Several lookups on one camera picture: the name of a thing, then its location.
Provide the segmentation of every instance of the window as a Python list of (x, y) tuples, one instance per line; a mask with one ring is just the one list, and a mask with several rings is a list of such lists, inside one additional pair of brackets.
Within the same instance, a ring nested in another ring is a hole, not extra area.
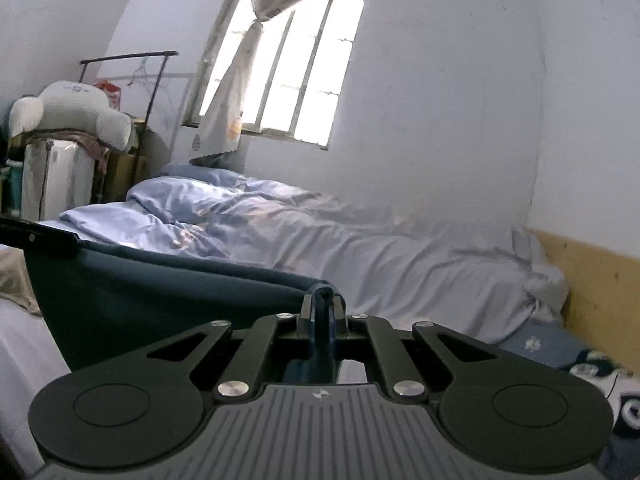
[[(364, 0), (303, 0), (264, 23), (242, 111), (243, 131), (326, 146)], [(214, 33), (190, 123), (198, 124), (255, 19), (251, 0), (230, 0)]]

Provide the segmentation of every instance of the white wall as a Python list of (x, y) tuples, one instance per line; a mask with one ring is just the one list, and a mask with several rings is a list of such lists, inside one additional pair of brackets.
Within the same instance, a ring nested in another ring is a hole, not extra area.
[[(188, 78), (222, 1), (130, 0), (111, 40), (109, 54), (180, 51), (151, 121), (154, 169), (175, 132), (186, 162)], [(524, 222), (542, 78), (539, 0), (366, 0), (329, 150), (253, 138), (245, 172), (431, 219)], [(142, 113), (148, 89), (128, 90)]]
[(545, 113), (529, 225), (640, 256), (640, 0), (542, 0)]
[(77, 80), (81, 59), (104, 55), (127, 1), (0, 0), (0, 98)]

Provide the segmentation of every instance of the gray ribbed panel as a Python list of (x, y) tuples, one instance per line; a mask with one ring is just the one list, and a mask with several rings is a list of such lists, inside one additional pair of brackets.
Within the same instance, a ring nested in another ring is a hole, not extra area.
[(604, 480), (592, 466), (542, 477), (475, 462), (440, 435), (423, 408), (392, 403), (372, 384), (267, 386), (254, 402), (219, 408), (190, 446), (162, 463), (119, 474), (49, 465), (34, 478)]

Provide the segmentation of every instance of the red bag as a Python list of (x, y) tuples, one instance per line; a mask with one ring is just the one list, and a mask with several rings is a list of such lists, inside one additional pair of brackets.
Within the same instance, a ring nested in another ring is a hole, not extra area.
[(109, 106), (111, 108), (114, 110), (120, 110), (120, 95), (122, 94), (122, 88), (109, 81), (98, 81), (94, 86), (107, 94), (107, 97), (109, 98)]

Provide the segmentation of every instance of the white suitcase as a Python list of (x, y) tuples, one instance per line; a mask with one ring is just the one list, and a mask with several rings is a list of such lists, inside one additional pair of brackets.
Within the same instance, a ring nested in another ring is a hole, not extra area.
[(26, 147), (22, 218), (37, 222), (91, 202), (95, 161), (70, 140), (41, 140)]

